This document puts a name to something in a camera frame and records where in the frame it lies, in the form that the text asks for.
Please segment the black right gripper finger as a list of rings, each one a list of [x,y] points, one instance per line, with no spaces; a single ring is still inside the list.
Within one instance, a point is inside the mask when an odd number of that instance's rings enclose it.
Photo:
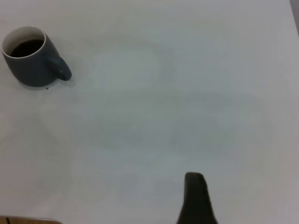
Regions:
[[[216,224],[208,187],[200,173],[187,172],[184,184],[184,201],[178,224]]]

